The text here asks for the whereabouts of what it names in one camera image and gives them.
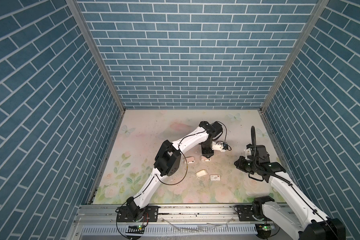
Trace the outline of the staple box tray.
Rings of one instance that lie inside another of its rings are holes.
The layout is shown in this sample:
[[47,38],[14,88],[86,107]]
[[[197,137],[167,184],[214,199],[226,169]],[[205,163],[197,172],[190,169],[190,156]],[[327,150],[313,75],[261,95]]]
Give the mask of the staple box tray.
[[203,177],[203,176],[206,176],[207,174],[208,174],[208,173],[207,173],[206,170],[200,170],[200,171],[198,171],[198,172],[195,173],[195,175],[196,175],[197,178],[201,178],[201,177]]

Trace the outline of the staple box sleeve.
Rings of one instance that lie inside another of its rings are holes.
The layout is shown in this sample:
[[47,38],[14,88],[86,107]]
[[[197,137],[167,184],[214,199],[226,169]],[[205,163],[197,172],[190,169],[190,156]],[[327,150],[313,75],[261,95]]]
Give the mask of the staple box sleeve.
[[211,182],[220,182],[221,177],[220,177],[220,175],[210,175],[210,181]]

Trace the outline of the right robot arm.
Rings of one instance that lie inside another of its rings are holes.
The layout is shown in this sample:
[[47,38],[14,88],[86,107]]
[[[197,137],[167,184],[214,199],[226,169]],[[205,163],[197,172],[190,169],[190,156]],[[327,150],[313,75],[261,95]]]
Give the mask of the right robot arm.
[[292,181],[278,162],[271,162],[263,145],[248,144],[244,156],[234,165],[252,179],[259,175],[286,201],[293,214],[283,210],[272,197],[254,198],[252,215],[256,220],[271,220],[294,240],[344,240],[346,229],[337,218],[330,218]]

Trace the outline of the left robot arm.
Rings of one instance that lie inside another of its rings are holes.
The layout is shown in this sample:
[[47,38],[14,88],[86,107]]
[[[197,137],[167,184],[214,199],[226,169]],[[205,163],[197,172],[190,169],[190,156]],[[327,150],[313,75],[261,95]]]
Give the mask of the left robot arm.
[[225,152],[228,148],[216,140],[222,135],[223,126],[216,121],[212,124],[201,121],[199,126],[187,136],[170,142],[164,141],[155,157],[154,168],[141,190],[126,200],[127,216],[139,220],[145,213],[153,194],[167,177],[172,176],[180,167],[181,157],[197,145],[201,145],[202,156],[210,159],[215,151]]

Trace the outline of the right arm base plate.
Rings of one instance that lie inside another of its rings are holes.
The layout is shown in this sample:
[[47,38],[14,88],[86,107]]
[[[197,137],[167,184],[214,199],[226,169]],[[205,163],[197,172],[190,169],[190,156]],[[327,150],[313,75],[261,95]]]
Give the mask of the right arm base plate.
[[271,219],[266,217],[254,217],[251,205],[235,205],[233,206],[240,222],[272,222]]

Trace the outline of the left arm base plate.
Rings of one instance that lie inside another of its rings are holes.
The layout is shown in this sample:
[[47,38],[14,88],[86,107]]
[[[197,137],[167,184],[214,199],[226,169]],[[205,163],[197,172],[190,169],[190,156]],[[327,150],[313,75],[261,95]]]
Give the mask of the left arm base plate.
[[118,208],[117,221],[121,223],[132,222],[157,222],[159,215],[159,206],[150,206],[143,209],[130,210],[129,207],[122,206]]

